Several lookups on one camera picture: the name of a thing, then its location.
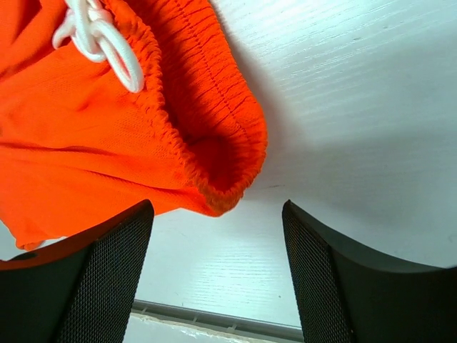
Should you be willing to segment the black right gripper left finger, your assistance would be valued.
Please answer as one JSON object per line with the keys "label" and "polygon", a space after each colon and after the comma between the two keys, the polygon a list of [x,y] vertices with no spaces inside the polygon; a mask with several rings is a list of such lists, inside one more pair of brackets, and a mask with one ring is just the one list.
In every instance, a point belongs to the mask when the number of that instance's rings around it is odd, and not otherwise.
{"label": "black right gripper left finger", "polygon": [[143,200],[1,262],[2,342],[122,342],[154,220]]}

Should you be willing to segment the orange mesh shorts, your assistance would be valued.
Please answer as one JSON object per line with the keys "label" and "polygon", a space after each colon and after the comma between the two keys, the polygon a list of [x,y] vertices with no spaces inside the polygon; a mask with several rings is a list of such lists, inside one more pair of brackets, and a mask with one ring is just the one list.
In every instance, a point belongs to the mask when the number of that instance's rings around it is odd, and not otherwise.
{"label": "orange mesh shorts", "polygon": [[66,1],[1,3],[1,220],[16,246],[70,237],[148,199],[233,209],[268,134],[209,1],[100,1],[144,73],[131,93],[70,39]]}

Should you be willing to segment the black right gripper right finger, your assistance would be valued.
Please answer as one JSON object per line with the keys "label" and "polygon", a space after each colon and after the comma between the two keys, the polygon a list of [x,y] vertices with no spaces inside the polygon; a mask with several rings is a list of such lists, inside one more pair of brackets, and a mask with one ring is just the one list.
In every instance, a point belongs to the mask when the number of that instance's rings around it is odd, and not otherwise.
{"label": "black right gripper right finger", "polygon": [[305,342],[456,340],[455,267],[380,252],[293,202],[282,222]]}

